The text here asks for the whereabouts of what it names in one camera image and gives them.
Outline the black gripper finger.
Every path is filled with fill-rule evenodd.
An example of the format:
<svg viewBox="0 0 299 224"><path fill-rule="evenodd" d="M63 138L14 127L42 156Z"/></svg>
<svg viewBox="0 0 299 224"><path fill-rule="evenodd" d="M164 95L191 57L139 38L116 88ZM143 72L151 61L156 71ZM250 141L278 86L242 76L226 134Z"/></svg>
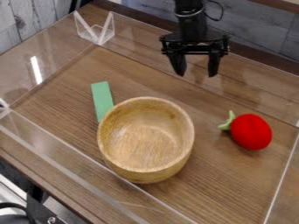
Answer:
<svg viewBox="0 0 299 224"><path fill-rule="evenodd" d="M168 59L171 61L175 73L180 76L184 76L187 70L186 56L178 52L170 52Z"/></svg>
<svg viewBox="0 0 299 224"><path fill-rule="evenodd" d="M212 50L210 52L210 61L208 61L208 76L214 77L218 74L220 65L220 51Z"/></svg>

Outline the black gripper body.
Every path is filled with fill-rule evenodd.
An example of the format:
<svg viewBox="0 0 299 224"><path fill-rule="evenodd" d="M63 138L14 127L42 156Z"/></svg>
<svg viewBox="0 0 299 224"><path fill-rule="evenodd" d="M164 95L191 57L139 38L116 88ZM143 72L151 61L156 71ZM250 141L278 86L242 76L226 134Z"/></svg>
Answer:
<svg viewBox="0 0 299 224"><path fill-rule="evenodd" d="M179 55L216 55L223 57L230 51L230 37L208 31L204 11L175 12L179 31L160 37L162 52L171 57Z"/></svg>

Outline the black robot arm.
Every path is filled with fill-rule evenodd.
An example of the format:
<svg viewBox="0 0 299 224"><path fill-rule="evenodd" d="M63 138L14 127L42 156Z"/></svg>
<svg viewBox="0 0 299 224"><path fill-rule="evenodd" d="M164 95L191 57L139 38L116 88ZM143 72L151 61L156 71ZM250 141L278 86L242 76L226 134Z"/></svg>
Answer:
<svg viewBox="0 0 299 224"><path fill-rule="evenodd" d="M207 55L208 76L214 77L219 72L220 59L230 52L230 36L225 33L208 31L203 0L174 0L174 14L179 21L179 30L164 34L162 42L162 54L168 57L175 73L184 76L187 70L187 55Z"/></svg>

